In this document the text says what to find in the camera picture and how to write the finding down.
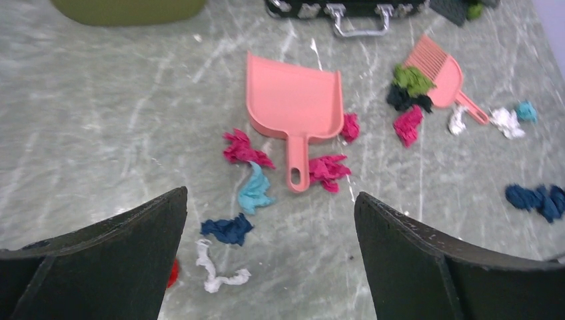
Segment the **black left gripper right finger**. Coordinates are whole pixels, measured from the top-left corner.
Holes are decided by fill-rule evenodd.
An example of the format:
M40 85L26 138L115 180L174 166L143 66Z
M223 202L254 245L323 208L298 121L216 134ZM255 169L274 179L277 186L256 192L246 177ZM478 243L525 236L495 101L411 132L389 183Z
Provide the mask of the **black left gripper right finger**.
M564 265L491 251L358 195L354 221L379 319L563 319Z

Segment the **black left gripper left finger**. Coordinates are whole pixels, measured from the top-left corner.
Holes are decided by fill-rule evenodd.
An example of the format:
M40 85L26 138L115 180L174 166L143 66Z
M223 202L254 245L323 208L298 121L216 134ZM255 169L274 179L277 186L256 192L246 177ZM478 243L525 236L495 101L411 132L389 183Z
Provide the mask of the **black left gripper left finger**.
M187 218L187 188L1 251L2 319L156 319Z

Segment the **pink plastic hand brush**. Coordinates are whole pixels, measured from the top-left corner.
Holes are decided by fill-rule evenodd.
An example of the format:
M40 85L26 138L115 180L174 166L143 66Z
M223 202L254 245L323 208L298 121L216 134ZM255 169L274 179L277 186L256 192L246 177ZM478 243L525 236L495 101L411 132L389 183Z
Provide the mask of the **pink plastic hand brush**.
M466 107L466 112L477 123L489 123L488 115L462 91L464 75L456 59L429 36L423 34L420 37L404 65L416 67L435 84L435 88L428 92L435 107L447 108L456 103Z

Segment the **pink plastic dustpan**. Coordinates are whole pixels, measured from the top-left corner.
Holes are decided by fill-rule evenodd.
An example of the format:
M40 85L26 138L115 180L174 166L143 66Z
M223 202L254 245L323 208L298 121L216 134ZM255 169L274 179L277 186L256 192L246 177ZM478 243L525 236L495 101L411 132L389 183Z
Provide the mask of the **pink plastic dustpan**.
M342 79L321 71L247 54L246 106L252 127L286 142L286 183L310 186L308 147L336 137L344 125Z

